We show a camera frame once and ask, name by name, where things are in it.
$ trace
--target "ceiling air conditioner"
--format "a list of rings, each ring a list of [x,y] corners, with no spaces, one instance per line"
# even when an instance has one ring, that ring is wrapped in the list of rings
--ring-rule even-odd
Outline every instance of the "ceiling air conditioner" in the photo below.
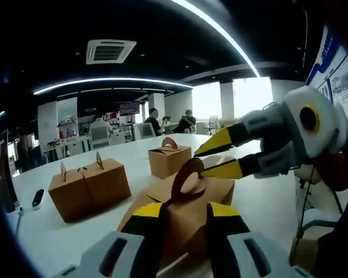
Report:
[[[121,64],[136,44],[136,42],[116,39],[89,41],[86,50],[86,64]]]

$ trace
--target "white column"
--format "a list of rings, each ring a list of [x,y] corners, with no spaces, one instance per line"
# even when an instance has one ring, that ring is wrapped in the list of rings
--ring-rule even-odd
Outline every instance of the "white column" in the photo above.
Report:
[[[222,103],[222,118],[234,119],[234,105],[233,105],[233,84],[220,84],[220,100]]]
[[[165,100],[164,94],[153,93],[148,95],[148,108],[156,108],[158,111],[158,119],[161,120],[165,116]]]
[[[59,137],[57,101],[43,104],[37,110],[40,150],[44,152],[49,142]]]

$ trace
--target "white table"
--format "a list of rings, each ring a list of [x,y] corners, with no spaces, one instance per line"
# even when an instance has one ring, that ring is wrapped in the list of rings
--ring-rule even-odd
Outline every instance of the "white table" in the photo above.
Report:
[[[180,145],[191,146],[192,152],[209,138],[198,134],[171,134],[169,137]],[[47,190],[53,175],[60,172],[60,161],[32,169],[13,179],[23,206],[19,242],[44,276],[49,277],[70,264],[78,265],[82,252],[117,228],[138,192],[158,180],[150,175],[147,151],[159,146],[163,138],[160,136],[99,149],[102,159],[114,158],[125,165],[132,197],[104,214],[77,224],[63,222],[47,191],[41,208],[31,210],[35,192],[41,188]],[[224,154],[240,158],[258,150],[259,142],[254,141]],[[80,167],[92,163],[95,153],[90,151],[61,161],[69,169]],[[293,173],[276,178],[255,179],[250,176],[237,180],[232,206],[238,208],[251,231],[262,232],[289,250],[297,227]],[[192,267],[188,273],[177,267],[161,277],[175,277],[178,273],[180,277],[204,277],[204,273],[210,272],[208,263],[198,264],[198,268]]]

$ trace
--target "kraft paper box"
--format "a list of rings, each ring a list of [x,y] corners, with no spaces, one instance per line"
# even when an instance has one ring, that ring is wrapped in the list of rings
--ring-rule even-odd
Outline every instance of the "kraft paper box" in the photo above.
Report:
[[[179,171],[192,158],[191,147],[177,145],[167,137],[161,147],[148,151],[151,174],[164,179]]]
[[[224,157],[211,156],[203,160],[205,167],[219,163]],[[134,211],[152,202],[163,202],[168,206],[169,223],[165,235],[164,258],[162,264],[173,261],[184,253],[205,255],[205,224],[206,206],[209,202],[231,205],[233,198],[234,181],[219,178],[203,177],[191,174],[179,191],[183,196],[196,192],[198,188],[204,188],[201,195],[192,198],[179,198],[173,201],[174,186],[177,174],[174,174],[157,184],[141,191],[130,206],[118,230],[125,226]]]
[[[124,165],[114,159],[101,160],[79,169],[66,171],[52,178],[49,194],[65,222],[81,220],[101,212],[128,197],[130,189]]]

